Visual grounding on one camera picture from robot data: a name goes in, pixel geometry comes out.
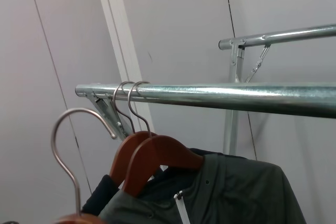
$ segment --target metal bracket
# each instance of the metal bracket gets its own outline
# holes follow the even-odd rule
[[[96,94],[92,91],[92,95],[87,96],[87,98],[92,102],[94,107],[98,112],[104,117],[106,122],[118,135],[120,140],[124,140],[127,136],[132,134],[132,130],[125,120],[119,117],[117,111],[114,109],[112,104],[107,105],[105,101],[101,98],[97,98]]]
[[[237,63],[237,58],[244,58],[244,54],[238,54],[239,51],[239,46],[243,45],[246,43],[245,39],[241,39],[240,41],[235,41],[233,42],[232,40],[230,41],[231,45],[231,65],[235,65]]]

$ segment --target clothing rack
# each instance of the clothing rack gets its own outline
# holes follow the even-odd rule
[[[231,83],[191,86],[141,84],[131,98],[139,102],[226,109],[223,152],[235,155],[238,110],[336,118],[336,83],[242,83],[245,48],[264,45],[252,77],[271,44],[331,36],[336,36],[336,24],[223,39],[218,43],[219,48],[232,50],[229,66]],[[123,140],[132,131],[111,103],[117,87],[118,84],[78,85],[76,94],[88,98]],[[118,90],[116,99],[127,100],[130,88],[130,84],[124,85],[122,90]]]
[[[110,102],[118,85],[78,85],[76,94],[88,98],[123,140],[132,131]],[[125,84],[116,99],[127,100],[131,87]],[[133,90],[131,100],[336,119],[336,83],[141,84],[137,92]]]
[[[229,69],[229,82],[241,82],[244,52],[246,47],[262,46],[263,51],[259,57],[256,68],[247,78],[250,81],[255,72],[260,68],[268,49],[272,44],[284,43],[305,39],[317,39],[336,36],[336,24],[315,26],[302,29],[276,31],[267,34],[256,34],[239,38],[223,39],[218,43],[221,50],[231,49]],[[227,110],[224,126],[224,153],[235,155],[238,133],[238,112]]]

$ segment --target vertical metal pole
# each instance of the vertical metal pole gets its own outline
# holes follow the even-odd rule
[[[120,140],[123,141],[127,136],[133,134],[132,129],[123,118],[119,117],[113,106],[108,106],[103,99],[96,98],[95,96],[88,96],[87,98],[104,117],[109,126],[113,128]]]
[[[240,82],[245,49],[239,46],[243,45],[244,43],[245,40],[241,40],[239,43],[232,44],[229,82]],[[237,133],[238,111],[226,110],[223,145],[224,154],[236,155]]]

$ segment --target white wall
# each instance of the white wall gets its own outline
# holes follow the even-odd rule
[[[236,36],[336,23],[334,0],[230,0]],[[271,46],[253,82],[335,81],[336,38]],[[243,75],[261,48],[248,48]],[[307,223],[335,223],[334,120],[251,113],[257,156],[281,166]]]
[[[94,109],[88,99],[76,96],[76,85],[121,82],[101,1],[36,2],[68,108]],[[119,107],[128,112],[126,102]],[[71,118],[93,191],[101,177],[109,173],[120,143],[111,139],[97,119],[83,114]]]
[[[75,191],[57,164],[50,135],[66,109],[34,0],[0,0],[0,223],[51,223],[75,211]],[[57,146],[89,197],[66,120]]]
[[[51,152],[52,126],[66,106],[93,108],[76,85],[121,81],[100,0],[36,3],[50,51],[34,0],[0,0],[0,223],[52,223],[75,212],[74,187]],[[84,204],[90,190],[75,135],[92,190],[119,143],[93,116],[71,118],[75,134],[66,120],[57,146]]]
[[[144,80],[160,84],[228,81],[233,36],[227,0],[124,0]],[[223,150],[224,110],[150,104],[155,131],[188,147]],[[240,132],[241,155],[253,158],[249,131]]]

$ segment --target white zipper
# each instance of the white zipper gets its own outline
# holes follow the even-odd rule
[[[187,209],[185,208],[184,200],[183,200],[183,192],[180,191],[179,193],[174,195],[174,199],[177,205],[177,209],[179,210],[182,223],[183,224],[190,224]]]

